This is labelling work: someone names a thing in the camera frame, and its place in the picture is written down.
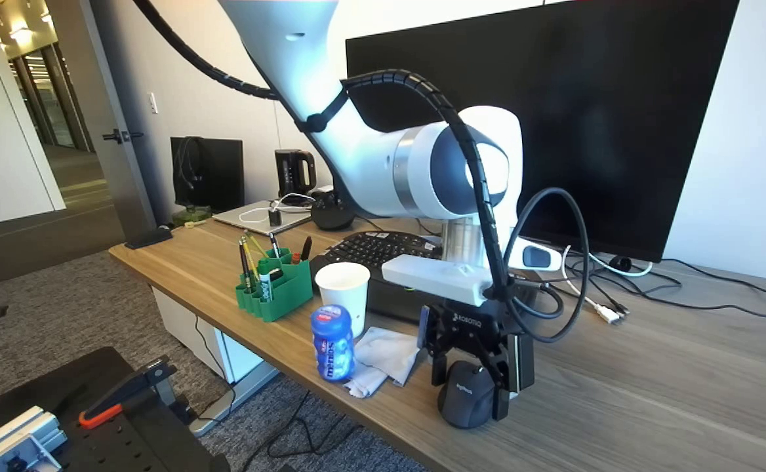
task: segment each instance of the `monitor screen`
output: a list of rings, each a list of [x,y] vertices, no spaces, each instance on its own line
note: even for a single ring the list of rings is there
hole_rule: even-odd
[[[244,205],[238,139],[173,136],[173,194],[181,207],[226,213]]]
[[[517,112],[524,139],[521,203],[563,187],[589,246],[660,261],[737,0],[573,0],[345,42],[348,77],[410,69],[458,111]],[[437,122],[412,91],[357,90],[382,132]],[[576,242],[560,203],[524,228]]]

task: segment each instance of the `green tray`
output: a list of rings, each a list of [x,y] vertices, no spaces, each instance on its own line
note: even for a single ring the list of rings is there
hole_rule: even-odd
[[[282,264],[282,278],[273,287],[273,299],[261,302],[259,297],[244,292],[244,287],[235,287],[235,306],[244,313],[251,313],[253,317],[264,322],[274,322],[298,306],[303,306],[311,299],[311,280],[309,280],[309,263],[301,261],[295,264]]]

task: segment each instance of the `carpet floor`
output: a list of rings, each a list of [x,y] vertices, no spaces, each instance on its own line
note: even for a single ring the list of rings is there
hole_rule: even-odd
[[[166,333],[150,287],[105,253],[2,280],[0,306],[0,393],[99,347],[133,367],[169,358],[194,413],[227,388]],[[198,440],[231,469],[421,469],[282,375]]]

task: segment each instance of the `blue bottle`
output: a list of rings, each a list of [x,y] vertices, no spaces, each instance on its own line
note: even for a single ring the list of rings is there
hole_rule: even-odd
[[[351,314],[324,304],[309,314],[314,364],[327,382],[344,382],[353,372]]]

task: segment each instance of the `paper cup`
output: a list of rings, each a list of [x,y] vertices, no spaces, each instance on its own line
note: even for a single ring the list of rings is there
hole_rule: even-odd
[[[323,304],[341,304],[351,314],[353,339],[365,331],[366,278],[357,263],[331,263],[314,272]]]

